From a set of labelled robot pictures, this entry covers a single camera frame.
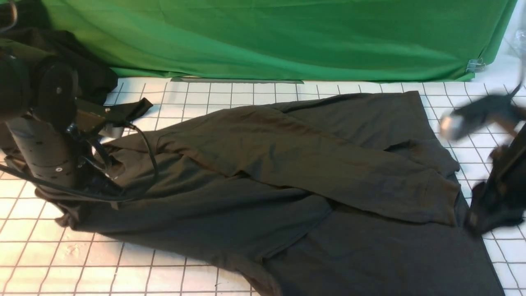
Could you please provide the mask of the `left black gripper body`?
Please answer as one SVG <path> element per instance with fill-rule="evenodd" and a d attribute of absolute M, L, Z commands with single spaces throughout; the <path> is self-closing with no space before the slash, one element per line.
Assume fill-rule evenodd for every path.
<path fill-rule="evenodd" d="M 105 118 L 77 116 L 61 129 L 31 116 L 6 125 L 27 167 L 21 175 L 44 197 L 124 196 L 106 174 L 112 160 L 98 140 L 109 125 Z"/>

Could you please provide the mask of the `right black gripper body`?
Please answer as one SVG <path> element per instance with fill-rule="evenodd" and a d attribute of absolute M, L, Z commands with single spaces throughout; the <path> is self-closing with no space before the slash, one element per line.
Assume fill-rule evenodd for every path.
<path fill-rule="evenodd" d="M 475 235 L 499 227 L 514 227 L 525 221 L 526 128 L 508 145 L 490 154 L 492 170 L 487 180 L 472 189 L 472 201 L 464 226 Z"/>

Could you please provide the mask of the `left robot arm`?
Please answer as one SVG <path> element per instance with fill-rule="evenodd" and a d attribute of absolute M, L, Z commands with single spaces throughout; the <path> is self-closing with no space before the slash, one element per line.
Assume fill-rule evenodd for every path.
<path fill-rule="evenodd" d="M 97 137 L 125 117 L 77 97 L 78 76 L 53 54 L 1 40 L 1 122 L 26 168 L 1 170 L 56 199 L 117 201 L 123 190 L 106 173 L 112 161 Z"/>

